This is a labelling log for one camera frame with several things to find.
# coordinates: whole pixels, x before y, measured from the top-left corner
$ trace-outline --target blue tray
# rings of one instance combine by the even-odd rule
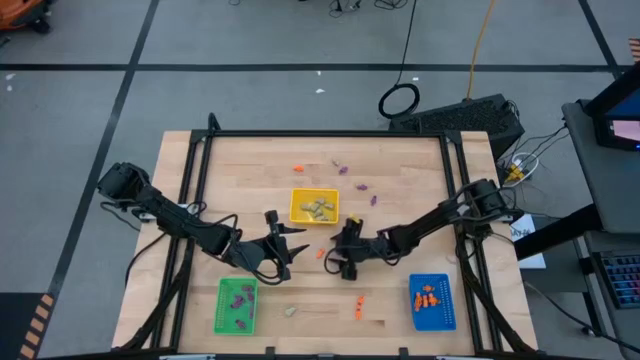
[[[413,310],[417,292],[425,294],[422,288],[433,286],[433,295],[440,299],[437,306],[422,308],[419,312]],[[413,315],[413,326],[417,331],[455,331],[456,315],[453,309],[453,299],[447,274],[411,274],[409,276],[409,308]]]

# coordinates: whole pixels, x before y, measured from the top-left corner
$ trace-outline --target yellow-green object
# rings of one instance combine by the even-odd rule
[[[248,291],[243,286],[253,287],[253,301],[249,300]],[[244,302],[237,309],[231,304],[235,296],[240,295]],[[218,304],[216,305],[216,319],[213,322],[213,332],[217,335],[253,335],[256,325],[256,310],[258,303],[258,280],[256,278],[221,278],[218,285]],[[242,321],[245,329],[241,329],[236,320]]]
[[[322,210],[328,220],[315,220],[314,213],[301,209],[301,204],[312,204],[319,198],[325,200],[325,204],[334,204],[334,209],[326,207]],[[336,189],[305,189],[296,188],[291,191],[291,207],[289,210],[289,220],[298,224],[337,224],[340,209],[340,194]]]

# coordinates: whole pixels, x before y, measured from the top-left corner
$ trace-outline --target green tray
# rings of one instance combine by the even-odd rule
[[[254,301],[250,302],[247,292],[242,286],[253,286]],[[237,309],[232,309],[235,295],[242,295],[244,303]],[[256,325],[256,304],[258,303],[258,280],[256,278],[222,278],[218,285],[218,304],[216,306],[216,320],[213,332],[218,335],[253,335]],[[253,319],[249,319],[249,311],[253,308]],[[240,329],[236,320],[243,321],[247,327]]]

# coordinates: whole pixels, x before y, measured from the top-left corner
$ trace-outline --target plastic tray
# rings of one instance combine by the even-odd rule
[[[435,288],[433,294],[440,299],[437,306],[422,308],[416,312],[413,302],[417,292],[424,294],[422,288],[429,285]],[[409,276],[409,308],[413,316],[413,326],[417,331],[455,331],[456,315],[453,308],[449,275],[447,274],[411,274]]]
[[[324,198],[327,203],[334,204],[333,210],[323,208],[324,215],[328,221],[317,221],[310,211],[302,210],[302,204],[313,204],[316,199]],[[337,224],[340,210],[340,193],[336,189],[304,189],[296,188],[291,191],[291,208],[289,209],[289,220],[298,224]]]
[[[253,286],[254,301],[250,302],[247,293],[242,291],[243,285]],[[242,295],[244,304],[232,309],[234,296]],[[218,335],[253,335],[256,324],[256,308],[258,303],[258,280],[256,278],[222,278],[218,285],[218,304],[216,306],[216,320],[213,322],[213,332]],[[253,307],[253,319],[249,319],[249,311]],[[246,329],[240,329],[236,320],[244,321]]]

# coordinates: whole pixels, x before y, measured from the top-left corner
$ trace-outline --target concrete floor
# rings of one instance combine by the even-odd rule
[[[92,166],[100,172],[104,164],[130,161],[153,173],[162,133],[202,128],[210,111],[225,129],[387,128],[376,104],[396,71],[324,70],[319,76],[315,68],[196,72],[165,66],[167,71],[134,73],[136,64],[127,64],[131,59],[143,65],[397,64],[410,6],[383,11],[365,0],[360,11],[333,19],[328,0],[242,0],[239,6],[224,0],[160,0],[149,18],[149,35],[140,43],[142,53],[132,57],[156,2],[61,0],[50,17],[51,34],[15,32],[0,49],[0,167],[5,174],[0,188],[5,203],[16,204],[0,217],[0,227],[8,231],[0,238],[0,292],[47,291]],[[468,64],[488,3],[420,0],[407,62]],[[615,60],[632,64],[627,40],[640,36],[634,15],[640,3],[589,4]],[[476,75],[474,97],[503,93],[518,104],[525,138],[553,132],[562,124],[563,103],[592,97],[613,80],[601,71],[607,63],[578,1],[499,1],[478,63],[549,65],[547,72],[523,66],[523,72]],[[559,72],[555,65],[594,67]],[[8,74],[15,77],[5,80]],[[408,71],[403,79],[414,77],[422,110],[460,101],[468,81],[468,73],[459,69]],[[325,92],[316,94],[319,88]],[[115,101],[119,93],[124,103]],[[406,99],[393,102],[391,110],[400,109]],[[104,144],[109,145],[106,161],[96,163],[111,125],[117,127]],[[518,192],[522,208],[556,216],[591,202],[569,139],[546,152],[542,163],[531,184]],[[97,203],[97,198],[91,201],[82,223],[41,356],[106,351],[111,345],[136,233]],[[581,296],[554,297],[587,318]],[[615,346],[583,336],[543,299],[530,294],[529,305],[541,349],[620,358]]]

